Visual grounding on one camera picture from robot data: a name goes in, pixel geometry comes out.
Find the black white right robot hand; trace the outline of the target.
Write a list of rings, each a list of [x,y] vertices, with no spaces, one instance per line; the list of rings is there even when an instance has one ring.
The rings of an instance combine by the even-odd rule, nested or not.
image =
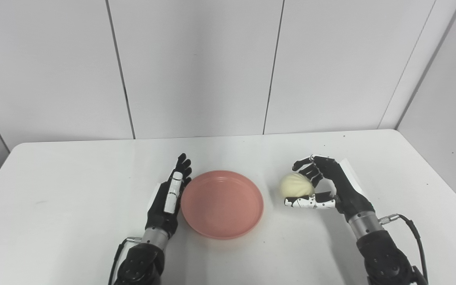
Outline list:
[[[305,186],[297,194],[286,193],[284,204],[304,209],[336,209],[346,221],[362,212],[375,212],[366,198],[350,162],[327,156],[310,155],[293,164],[293,184]]]

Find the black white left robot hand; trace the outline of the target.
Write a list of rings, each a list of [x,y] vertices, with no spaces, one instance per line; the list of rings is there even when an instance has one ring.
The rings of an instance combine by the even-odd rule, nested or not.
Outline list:
[[[178,214],[182,194],[192,181],[191,160],[182,153],[168,179],[158,187],[154,201],[147,211],[145,229],[159,229],[166,232],[168,238],[176,233],[179,226]]]

